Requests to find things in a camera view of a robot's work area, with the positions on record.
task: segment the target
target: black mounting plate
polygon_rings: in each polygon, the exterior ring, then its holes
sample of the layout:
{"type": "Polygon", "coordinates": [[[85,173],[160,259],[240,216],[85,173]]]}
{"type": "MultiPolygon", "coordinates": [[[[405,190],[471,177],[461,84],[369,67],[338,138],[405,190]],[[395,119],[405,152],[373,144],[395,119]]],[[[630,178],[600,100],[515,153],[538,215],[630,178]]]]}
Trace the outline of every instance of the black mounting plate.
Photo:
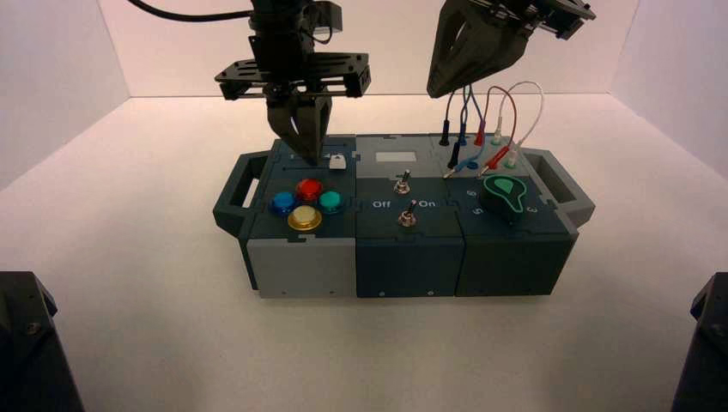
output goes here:
{"type": "Polygon", "coordinates": [[[268,83],[292,82],[305,86],[306,82],[323,81],[324,86],[343,85],[343,91],[324,91],[310,94],[319,96],[361,97],[371,82],[369,55],[366,53],[313,53],[306,64],[292,75],[274,74],[261,70],[254,59],[240,60],[230,64],[215,77],[226,100],[246,97],[264,97],[262,94],[248,94],[250,88],[262,88],[268,83]]]}

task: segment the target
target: blue button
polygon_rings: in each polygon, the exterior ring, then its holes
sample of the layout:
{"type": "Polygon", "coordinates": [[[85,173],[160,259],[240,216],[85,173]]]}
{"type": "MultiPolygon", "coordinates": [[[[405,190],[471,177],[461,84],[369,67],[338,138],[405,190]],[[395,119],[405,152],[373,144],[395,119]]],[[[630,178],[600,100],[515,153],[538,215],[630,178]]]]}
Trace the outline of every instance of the blue button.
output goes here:
{"type": "Polygon", "coordinates": [[[296,207],[294,194],[289,191],[282,191],[273,196],[270,201],[270,211],[279,216],[287,216],[296,207]]]}

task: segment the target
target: yellow button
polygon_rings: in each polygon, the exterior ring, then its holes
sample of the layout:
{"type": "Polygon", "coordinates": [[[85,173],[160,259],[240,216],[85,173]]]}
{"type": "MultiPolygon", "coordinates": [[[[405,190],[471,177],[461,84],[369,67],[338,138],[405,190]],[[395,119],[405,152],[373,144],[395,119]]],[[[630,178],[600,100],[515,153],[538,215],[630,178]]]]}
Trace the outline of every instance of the yellow button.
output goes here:
{"type": "Polygon", "coordinates": [[[288,215],[288,225],[301,232],[319,227],[321,220],[321,212],[311,206],[299,206],[288,215]]]}

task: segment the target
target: arcade button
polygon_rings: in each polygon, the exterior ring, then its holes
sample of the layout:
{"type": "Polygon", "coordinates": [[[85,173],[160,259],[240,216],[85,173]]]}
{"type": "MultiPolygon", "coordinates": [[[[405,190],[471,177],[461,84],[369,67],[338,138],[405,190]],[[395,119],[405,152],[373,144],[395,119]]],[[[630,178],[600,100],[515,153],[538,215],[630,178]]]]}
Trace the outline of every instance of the arcade button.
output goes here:
{"type": "Polygon", "coordinates": [[[296,197],[303,202],[315,202],[324,191],[324,185],[316,179],[303,179],[296,185],[296,197]]]}
{"type": "Polygon", "coordinates": [[[270,211],[279,216],[287,216],[296,207],[296,199],[294,194],[289,191],[276,193],[270,200],[270,211]]]}
{"type": "Polygon", "coordinates": [[[318,206],[324,215],[334,215],[342,209],[341,195],[336,191],[327,191],[318,198],[318,206]]]}
{"type": "Polygon", "coordinates": [[[321,212],[311,206],[299,206],[288,215],[288,225],[300,232],[308,232],[321,225],[321,212]]]}

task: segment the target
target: white label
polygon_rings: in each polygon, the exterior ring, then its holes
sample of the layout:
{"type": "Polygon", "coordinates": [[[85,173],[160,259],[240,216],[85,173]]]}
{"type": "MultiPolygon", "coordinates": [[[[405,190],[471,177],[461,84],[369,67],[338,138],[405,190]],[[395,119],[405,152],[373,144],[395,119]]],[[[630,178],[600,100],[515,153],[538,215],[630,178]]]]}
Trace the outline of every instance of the white label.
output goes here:
{"type": "Polygon", "coordinates": [[[415,152],[377,152],[377,162],[417,161],[415,152]]]}

